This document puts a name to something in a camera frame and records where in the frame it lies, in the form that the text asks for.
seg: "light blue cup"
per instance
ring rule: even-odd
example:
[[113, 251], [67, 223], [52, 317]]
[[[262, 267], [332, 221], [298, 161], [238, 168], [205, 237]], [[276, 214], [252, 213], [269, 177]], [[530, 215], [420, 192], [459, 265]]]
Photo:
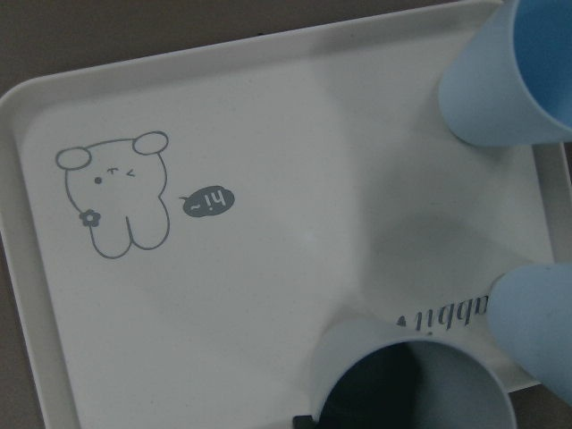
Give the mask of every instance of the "light blue cup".
[[316, 429], [517, 429], [501, 381], [471, 352], [382, 320], [332, 326], [308, 387]]
[[473, 145], [572, 141], [572, 0], [507, 0], [444, 73], [439, 104]]
[[572, 405], [572, 264], [506, 273], [493, 285], [487, 319], [500, 347]]

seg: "dark gray surface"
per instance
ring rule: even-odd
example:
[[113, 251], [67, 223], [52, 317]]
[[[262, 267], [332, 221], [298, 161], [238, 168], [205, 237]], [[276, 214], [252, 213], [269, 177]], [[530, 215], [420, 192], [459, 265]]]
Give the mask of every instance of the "dark gray surface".
[[[0, 2], [0, 94], [45, 74], [438, 3], [447, 2], [4, 0]], [[4, 252], [0, 254], [0, 395], [0, 428], [44, 427]], [[572, 408], [542, 386], [511, 398], [521, 429], [572, 427]]]

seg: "speech bubble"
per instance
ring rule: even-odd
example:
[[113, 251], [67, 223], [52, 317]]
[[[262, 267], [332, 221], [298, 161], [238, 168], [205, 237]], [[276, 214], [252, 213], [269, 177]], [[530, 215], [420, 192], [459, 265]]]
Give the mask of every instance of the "speech bubble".
[[191, 217], [220, 215], [234, 204], [234, 194], [222, 186], [207, 186], [181, 199], [183, 211]]

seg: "bear drawing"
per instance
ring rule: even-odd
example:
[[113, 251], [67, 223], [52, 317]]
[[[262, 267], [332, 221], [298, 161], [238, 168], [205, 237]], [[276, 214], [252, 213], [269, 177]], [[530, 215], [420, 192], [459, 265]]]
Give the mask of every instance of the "bear drawing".
[[65, 171], [65, 188], [102, 257], [122, 257], [131, 245], [158, 248], [169, 234], [161, 199], [167, 171], [161, 152], [169, 143], [161, 131], [64, 149], [55, 157]]

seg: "white tray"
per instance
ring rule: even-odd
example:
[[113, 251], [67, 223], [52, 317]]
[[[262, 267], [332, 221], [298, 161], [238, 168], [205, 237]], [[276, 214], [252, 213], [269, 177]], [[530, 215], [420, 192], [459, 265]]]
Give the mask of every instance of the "white tray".
[[2, 234], [46, 426], [290, 427], [309, 411], [319, 336], [357, 314], [457, 341], [508, 390], [534, 383], [484, 313], [499, 275], [570, 253], [561, 147], [538, 149], [539, 184], [530, 147], [461, 144], [436, 102], [497, 5], [191, 49], [6, 95]]

